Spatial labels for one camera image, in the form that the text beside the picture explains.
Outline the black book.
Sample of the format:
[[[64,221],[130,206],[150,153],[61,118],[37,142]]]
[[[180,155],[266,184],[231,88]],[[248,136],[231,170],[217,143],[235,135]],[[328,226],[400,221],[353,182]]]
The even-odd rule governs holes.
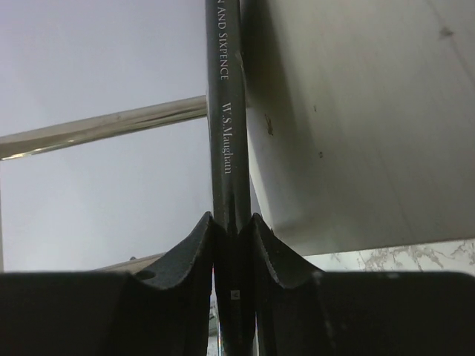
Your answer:
[[[246,94],[239,1],[206,2],[214,282],[227,355],[252,355],[255,309]]]

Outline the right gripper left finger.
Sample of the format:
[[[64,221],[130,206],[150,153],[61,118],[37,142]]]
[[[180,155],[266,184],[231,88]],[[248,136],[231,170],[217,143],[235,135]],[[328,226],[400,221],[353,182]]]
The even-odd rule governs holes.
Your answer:
[[[214,221],[144,270],[1,275],[3,355],[205,355]]]

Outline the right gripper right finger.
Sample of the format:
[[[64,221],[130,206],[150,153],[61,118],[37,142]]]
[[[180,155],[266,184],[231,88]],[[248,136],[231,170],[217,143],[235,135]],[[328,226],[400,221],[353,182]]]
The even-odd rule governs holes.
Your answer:
[[[251,220],[261,355],[472,355],[474,277],[323,271]]]

